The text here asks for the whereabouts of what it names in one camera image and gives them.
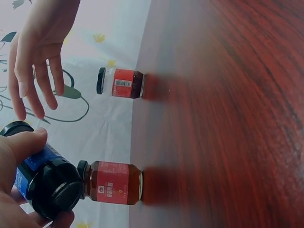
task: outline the fingernail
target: fingernail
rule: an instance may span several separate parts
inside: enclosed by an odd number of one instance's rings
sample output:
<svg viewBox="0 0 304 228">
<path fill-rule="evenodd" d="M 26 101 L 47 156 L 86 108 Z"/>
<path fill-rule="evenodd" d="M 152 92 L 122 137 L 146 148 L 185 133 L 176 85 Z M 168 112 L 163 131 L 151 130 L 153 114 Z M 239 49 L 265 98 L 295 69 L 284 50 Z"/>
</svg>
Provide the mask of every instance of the fingernail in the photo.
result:
<svg viewBox="0 0 304 228">
<path fill-rule="evenodd" d="M 19 82 L 19 96 L 20 98 L 24 98 L 27 94 L 28 87 L 24 82 Z"/>
<path fill-rule="evenodd" d="M 34 133 L 37 133 L 37 134 L 43 134 L 45 132 L 46 132 L 46 129 L 44 129 L 43 127 L 39 127 L 34 131 Z"/>
</svg>

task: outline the wood grain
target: wood grain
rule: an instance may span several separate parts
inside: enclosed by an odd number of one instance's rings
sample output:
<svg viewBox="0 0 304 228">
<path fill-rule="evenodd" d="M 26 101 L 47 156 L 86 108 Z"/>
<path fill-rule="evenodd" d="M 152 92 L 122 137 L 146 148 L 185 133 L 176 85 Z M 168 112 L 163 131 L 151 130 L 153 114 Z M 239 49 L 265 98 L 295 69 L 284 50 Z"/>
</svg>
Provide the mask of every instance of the wood grain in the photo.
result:
<svg viewBox="0 0 304 228">
<path fill-rule="evenodd" d="M 130 228 L 304 227 L 304 1 L 152 0 Z"/>
</svg>

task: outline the hand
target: hand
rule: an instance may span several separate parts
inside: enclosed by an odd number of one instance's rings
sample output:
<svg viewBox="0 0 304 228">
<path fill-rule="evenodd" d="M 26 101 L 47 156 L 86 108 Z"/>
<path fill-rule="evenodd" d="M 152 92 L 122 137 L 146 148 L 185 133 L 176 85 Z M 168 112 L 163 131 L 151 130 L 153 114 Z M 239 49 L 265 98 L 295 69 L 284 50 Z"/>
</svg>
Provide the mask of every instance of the hand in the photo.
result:
<svg viewBox="0 0 304 228">
<path fill-rule="evenodd" d="M 26 214 L 19 206 L 24 198 L 15 188 L 12 189 L 16 168 L 29 156 L 41 151 L 47 141 L 47 132 L 22 132 L 13 136 L 0 136 L 0 226 L 5 228 L 41 228 L 50 221 L 36 212 Z M 49 228 L 69 228 L 74 214 L 62 213 Z"/>
<path fill-rule="evenodd" d="M 25 120 L 22 98 L 26 97 L 38 118 L 45 113 L 34 85 L 33 65 L 37 83 L 48 106 L 58 106 L 51 89 L 46 60 L 48 59 L 57 95 L 64 92 L 61 66 L 62 43 L 72 28 L 80 0 L 37 0 L 24 27 L 12 40 L 9 53 L 9 93 L 17 117 Z"/>
</svg>

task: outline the amber liquid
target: amber liquid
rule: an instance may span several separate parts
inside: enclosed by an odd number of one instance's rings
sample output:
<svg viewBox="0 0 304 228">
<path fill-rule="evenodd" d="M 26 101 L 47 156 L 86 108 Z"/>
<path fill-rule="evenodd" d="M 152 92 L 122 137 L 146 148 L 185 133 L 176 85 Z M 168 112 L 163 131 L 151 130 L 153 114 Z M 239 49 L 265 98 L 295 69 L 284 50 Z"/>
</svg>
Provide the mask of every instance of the amber liquid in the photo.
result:
<svg viewBox="0 0 304 228">
<path fill-rule="evenodd" d="M 91 200 L 97 201 L 97 174 L 99 162 L 94 162 L 91 166 L 88 166 L 87 176 L 85 178 L 86 183 L 86 196 Z M 134 205 L 140 200 L 142 194 L 142 172 L 134 165 L 128 165 L 129 168 L 129 185 L 128 185 L 128 197 L 127 205 Z"/>
</svg>

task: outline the barcode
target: barcode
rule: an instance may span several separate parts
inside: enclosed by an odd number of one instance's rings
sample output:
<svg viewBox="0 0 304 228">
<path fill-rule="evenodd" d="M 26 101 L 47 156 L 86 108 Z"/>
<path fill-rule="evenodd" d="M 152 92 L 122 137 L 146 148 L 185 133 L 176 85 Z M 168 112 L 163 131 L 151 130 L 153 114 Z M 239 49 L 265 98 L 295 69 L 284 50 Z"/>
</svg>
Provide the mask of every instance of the barcode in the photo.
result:
<svg viewBox="0 0 304 228">
<path fill-rule="evenodd" d="M 115 85 L 117 86 L 125 86 L 125 87 L 131 87 L 132 81 L 125 81 L 125 80 L 115 80 Z"/>
</svg>

